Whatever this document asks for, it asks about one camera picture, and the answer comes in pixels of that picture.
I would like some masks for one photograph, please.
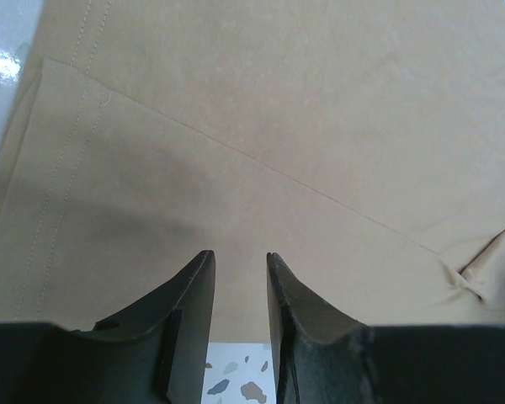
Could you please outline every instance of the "speckled floor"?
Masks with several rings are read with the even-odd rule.
[[[275,404],[271,346],[210,343],[202,404]]]

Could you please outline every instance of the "seam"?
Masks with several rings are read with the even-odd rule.
[[[391,227],[389,227],[388,225],[384,225],[383,223],[381,223],[381,222],[379,222],[379,221],[377,221],[377,220],[373,219],[372,217],[367,216],[367,215],[365,215],[365,214],[363,214],[363,213],[359,212],[358,210],[354,209],[353,207],[351,207],[351,206],[349,206],[349,205],[346,205],[346,204],[344,204],[343,202],[341,202],[341,201],[339,201],[339,200],[337,200],[337,199],[334,199],[332,196],[329,196],[328,194],[324,194],[322,191],[319,191],[318,189],[312,188],[310,185],[307,185],[306,183],[302,183],[299,179],[295,179],[295,178],[291,177],[289,174],[283,173],[283,172],[279,171],[278,169],[276,169],[276,168],[273,168],[273,167],[269,166],[269,165],[268,165],[268,164],[266,164],[265,162],[261,162],[261,161],[257,160],[257,158],[256,158],[256,157],[253,157],[253,156],[251,156],[251,155],[247,154],[246,152],[241,151],[241,150],[239,150],[239,149],[235,148],[234,146],[227,145],[225,142],[220,141],[220,140],[216,139],[215,137],[212,137],[212,136],[206,135],[206,134],[205,134],[204,132],[202,132],[201,130],[196,129],[194,126],[191,126],[191,125],[189,125],[189,124],[186,124],[186,123],[182,122],[181,120],[176,120],[175,118],[173,118],[173,117],[171,117],[171,116],[169,116],[169,115],[167,115],[167,114],[164,114],[164,113],[162,113],[162,112],[156,111],[155,109],[152,109],[152,108],[147,107],[147,106],[145,106],[145,105],[143,105],[143,104],[137,103],[136,101],[134,101],[134,102],[135,102],[136,104],[141,105],[143,108],[149,109],[151,112],[153,112],[153,113],[155,113],[155,114],[159,114],[159,115],[161,115],[161,116],[164,116],[165,118],[167,118],[168,120],[171,120],[172,122],[175,122],[175,123],[177,123],[177,124],[180,124],[180,125],[182,125],[182,126],[185,126],[186,128],[189,128],[189,129],[191,129],[191,130],[195,131],[196,133],[198,133],[198,134],[202,135],[203,137],[206,137],[207,139],[210,139],[211,141],[214,141],[214,142],[216,142],[216,143],[219,143],[220,145],[222,145],[222,146],[224,146],[224,147],[227,147],[227,148],[229,148],[229,149],[233,150],[234,152],[238,152],[238,153],[240,153],[241,155],[243,155],[243,156],[247,157],[248,159],[253,160],[253,161],[257,162],[258,164],[261,164],[262,166],[266,167],[268,170],[273,171],[273,172],[275,172],[275,173],[277,173],[277,174],[279,174],[279,175],[281,175],[281,176],[283,176],[283,177],[286,177],[287,179],[291,180],[292,182],[299,184],[301,187],[304,187],[304,188],[306,188],[306,189],[309,189],[310,191],[314,192],[315,194],[319,194],[320,196],[323,196],[324,198],[327,198],[327,199],[331,200],[331,201],[332,201],[332,202],[334,202],[335,204],[340,205],[340,206],[342,206],[343,208],[346,208],[346,209],[348,209],[348,210],[351,210],[354,214],[356,214],[356,215],[358,215],[358,216],[361,216],[361,217],[363,217],[363,218],[365,218],[365,219],[367,219],[367,220],[369,220],[369,221],[372,221],[372,222],[373,222],[373,223],[375,223],[376,225],[381,226],[381,227],[383,227],[384,229],[386,229],[386,230],[388,230],[388,231],[391,231],[391,232],[393,232],[393,233],[397,234],[398,236],[402,237],[404,240],[406,240],[406,241],[410,242],[411,244],[413,244],[413,245],[415,245],[415,246],[418,246],[418,247],[420,247],[420,248],[422,248],[422,249],[424,249],[424,250],[428,251],[429,253],[432,253],[435,257],[438,257],[438,258],[440,257],[440,255],[439,255],[437,252],[435,252],[433,249],[428,248],[428,247],[424,246],[423,244],[420,244],[419,242],[416,242],[416,241],[412,240],[412,239],[411,239],[411,238],[409,238],[408,236],[406,236],[406,235],[404,235],[404,234],[400,233],[399,231],[397,231],[397,230],[395,230],[395,229],[392,229],[392,228],[391,228]]]
[[[88,74],[90,71],[90,68],[91,68],[92,62],[93,62],[93,57],[95,56],[95,52],[98,49],[99,39],[101,38],[101,34],[103,33],[103,29],[104,29],[104,25],[105,25],[107,16],[109,15],[110,4],[111,4],[111,0],[107,0],[107,7],[104,11],[104,16],[103,16],[103,20],[101,22],[101,27],[99,29],[98,38],[96,39],[95,44],[93,45],[92,54],[90,56],[90,62],[88,63],[88,69],[86,71],[86,74]],[[34,239],[32,240],[32,246],[30,248],[30,252],[29,252],[29,256],[28,256],[27,267],[24,271],[24,277],[23,277],[23,283],[22,283],[21,291],[20,291],[19,303],[17,304],[17,310],[16,310],[15,316],[13,318],[15,321],[17,321],[19,319],[20,311],[23,306],[24,293],[26,291],[26,284],[28,283],[28,277],[29,277],[29,274],[32,269],[32,261],[34,259],[35,247],[37,245],[37,241],[38,241],[38,238],[40,235],[41,227],[43,226],[43,220],[45,219],[47,210],[49,209],[49,205],[51,204],[52,190],[54,188],[54,182],[56,180],[56,175],[58,174],[58,171],[60,170],[61,161],[66,153],[66,149],[69,146],[69,141],[71,140],[73,134],[77,131],[78,123],[79,123],[79,121],[82,117],[82,113],[84,111],[84,103],[85,103],[86,99],[88,99],[88,83],[87,83],[86,88],[84,89],[84,93],[82,94],[81,105],[79,107],[77,118],[75,119],[75,123],[73,124],[73,127],[72,127],[71,131],[69,132],[69,135],[66,138],[64,146],[62,147],[62,149],[60,151],[60,156],[58,157],[58,161],[56,162],[56,165],[54,167],[52,177],[50,178],[50,186],[49,186],[49,189],[47,190],[47,195],[45,197],[43,212],[41,214],[40,221],[39,221],[37,229],[35,231]]]
[[[104,91],[102,89],[101,90],[101,97],[103,97],[103,95],[104,95]],[[93,135],[95,134],[95,131],[98,129],[99,123],[101,122],[101,114],[103,112],[103,106],[107,105],[108,103],[109,103],[109,100],[106,102],[101,100],[99,102],[97,118],[95,120],[95,123],[93,124],[92,130],[90,131],[90,133],[86,137],[86,140],[84,141],[84,144],[82,145],[82,150],[81,150],[80,154],[78,155],[77,161],[75,162],[75,166],[74,166],[73,171],[71,173],[71,177],[69,178],[69,183],[67,184],[66,193],[64,194],[64,199],[61,203],[60,217],[58,218],[58,222],[56,223],[56,226],[54,228],[54,236],[52,238],[52,244],[50,246],[51,250],[49,252],[49,258],[47,260],[47,266],[46,266],[46,271],[45,271],[45,282],[43,283],[43,289],[41,291],[40,301],[38,303],[37,310],[35,313],[35,320],[40,319],[41,310],[43,309],[43,303],[45,301],[45,293],[47,290],[47,286],[49,285],[49,277],[51,276],[50,271],[52,269],[52,264],[54,262],[54,257],[55,257],[58,231],[60,229],[60,225],[63,220],[63,217],[66,214],[67,201],[69,200],[69,195],[71,194],[73,182],[75,181],[75,177],[77,175],[78,168],[81,165],[82,158],[84,157],[84,154],[85,154],[86,150],[88,149],[88,145],[89,145],[90,141],[92,140]]]
[[[19,303],[17,304],[17,310],[15,312],[15,317],[13,318],[15,321],[17,321],[19,319],[20,311],[23,306],[24,292],[26,290],[26,284],[28,283],[29,273],[31,272],[31,269],[32,269],[32,261],[34,259],[35,247],[37,245],[37,241],[40,236],[41,227],[43,226],[43,220],[45,219],[45,216],[47,214],[47,210],[49,209],[49,205],[51,204],[52,190],[54,188],[54,182],[56,181],[56,175],[58,174],[58,171],[60,170],[61,161],[63,160],[63,157],[66,154],[66,149],[69,146],[69,142],[70,142],[71,138],[73,137],[73,134],[77,131],[78,123],[79,123],[81,116],[84,112],[84,102],[86,101],[86,99],[88,97],[87,90],[88,90],[88,88],[86,88],[84,90],[84,94],[82,95],[82,101],[81,101],[81,104],[80,104],[80,107],[78,110],[77,117],[75,119],[75,123],[73,124],[71,130],[69,131],[66,141],[64,142],[64,145],[62,146],[62,148],[60,150],[60,155],[59,155],[58,160],[56,161],[56,164],[54,166],[52,176],[50,177],[50,186],[49,186],[49,189],[47,190],[47,194],[45,197],[45,203],[43,205],[43,212],[41,213],[41,217],[38,222],[37,229],[35,230],[34,238],[32,239],[32,246],[31,246],[30,252],[28,254],[28,262],[27,262],[26,269],[24,271],[23,283],[22,283],[21,290],[20,290]]]
[[[88,5],[86,6],[86,12],[84,13],[84,17],[82,18],[81,31],[78,33],[77,44],[75,45],[75,50],[73,51],[73,57],[71,58],[71,62],[69,66],[73,66],[73,62],[75,61],[75,57],[77,57],[78,46],[81,43],[82,33],[84,32],[84,26],[86,25],[86,18],[90,13],[90,8],[92,7],[92,0],[88,0]]]
[[[104,25],[107,22],[107,16],[109,15],[110,4],[111,4],[111,0],[107,0],[107,6],[105,7],[105,10],[104,10],[103,19],[101,21],[101,26],[99,27],[98,38],[95,40],[95,43],[93,44],[92,53],[90,54],[90,61],[88,62],[88,67],[86,68],[86,73],[85,73],[86,76],[89,76],[90,69],[92,68],[93,57],[95,56],[95,52],[98,49],[99,40],[101,39],[101,34],[103,33]]]

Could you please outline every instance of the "beige garment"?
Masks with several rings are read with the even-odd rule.
[[[214,340],[268,340],[267,251],[362,322],[504,319],[430,251],[46,61],[0,217],[0,321],[90,328],[204,248]]]
[[[453,269],[505,229],[499,0],[49,0],[34,49]]]
[[[464,268],[462,276],[486,308],[505,311],[505,231]]]
[[[13,175],[13,168],[15,167],[17,156],[23,143],[24,132],[26,132],[26,128],[28,127],[29,117],[32,113],[39,85],[40,78],[37,77],[15,110],[8,130],[3,136],[0,148],[0,211],[8,192],[9,181]]]

